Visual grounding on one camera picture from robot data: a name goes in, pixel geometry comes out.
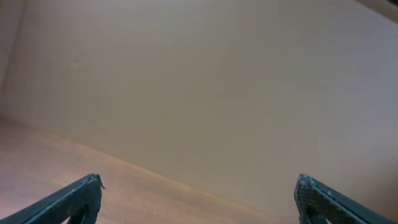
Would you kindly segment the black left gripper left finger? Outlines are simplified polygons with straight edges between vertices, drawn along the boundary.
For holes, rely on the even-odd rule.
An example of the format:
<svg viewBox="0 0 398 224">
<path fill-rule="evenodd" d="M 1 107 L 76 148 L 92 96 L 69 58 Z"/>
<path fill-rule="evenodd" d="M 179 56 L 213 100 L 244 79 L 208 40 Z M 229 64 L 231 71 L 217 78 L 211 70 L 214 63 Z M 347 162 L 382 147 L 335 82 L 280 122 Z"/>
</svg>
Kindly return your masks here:
<svg viewBox="0 0 398 224">
<path fill-rule="evenodd" d="M 1 224 L 95 223 L 101 208 L 103 188 L 100 175 L 88 174 L 1 219 Z"/>
</svg>

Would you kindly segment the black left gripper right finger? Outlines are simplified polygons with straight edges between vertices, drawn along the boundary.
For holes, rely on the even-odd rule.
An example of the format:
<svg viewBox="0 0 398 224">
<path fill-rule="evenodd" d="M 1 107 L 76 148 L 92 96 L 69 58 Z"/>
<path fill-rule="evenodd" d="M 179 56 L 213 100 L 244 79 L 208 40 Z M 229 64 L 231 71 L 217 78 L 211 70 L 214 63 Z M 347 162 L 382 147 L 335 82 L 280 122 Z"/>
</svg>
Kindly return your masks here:
<svg viewBox="0 0 398 224">
<path fill-rule="evenodd" d="M 307 174 L 294 190 L 300 224 L 397 224 Z"/>
</svg>

